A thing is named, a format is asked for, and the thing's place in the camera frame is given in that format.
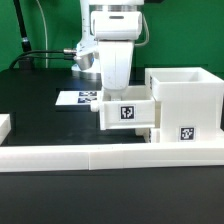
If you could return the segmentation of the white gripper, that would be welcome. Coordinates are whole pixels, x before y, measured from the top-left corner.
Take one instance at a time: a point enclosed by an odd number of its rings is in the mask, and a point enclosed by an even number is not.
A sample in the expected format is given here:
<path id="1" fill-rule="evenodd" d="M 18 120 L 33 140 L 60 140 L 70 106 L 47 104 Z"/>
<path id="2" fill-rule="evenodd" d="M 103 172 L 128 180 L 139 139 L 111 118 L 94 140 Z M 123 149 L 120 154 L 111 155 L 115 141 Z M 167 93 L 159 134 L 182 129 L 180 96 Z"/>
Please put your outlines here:
<path id="1" fill-rule="evenodd" d="M 142 31 L 140 11 L 92 11 L 91 38 L 77 46 L 74 60 L 81 71 L 98 61 L 102 88 L 112 100 L 120 100 L 131 72 L 135 41 Z"/>

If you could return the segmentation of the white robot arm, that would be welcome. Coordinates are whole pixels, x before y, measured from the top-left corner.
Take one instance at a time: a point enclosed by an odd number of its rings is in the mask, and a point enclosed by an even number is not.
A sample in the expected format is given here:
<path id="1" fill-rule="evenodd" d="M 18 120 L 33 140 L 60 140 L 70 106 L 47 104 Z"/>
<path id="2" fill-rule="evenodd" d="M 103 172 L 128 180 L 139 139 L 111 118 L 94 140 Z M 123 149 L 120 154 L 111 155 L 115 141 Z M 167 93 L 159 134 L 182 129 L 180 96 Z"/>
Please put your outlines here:
<path id="1" fill-rule="evenodd" d="M 120 100 L 130 80 L 135 41 L 142 32 L 144 0 L 80 0 L 82 39 L 74 60 L 81 71 L 95 67 L 102 88 Z"/>

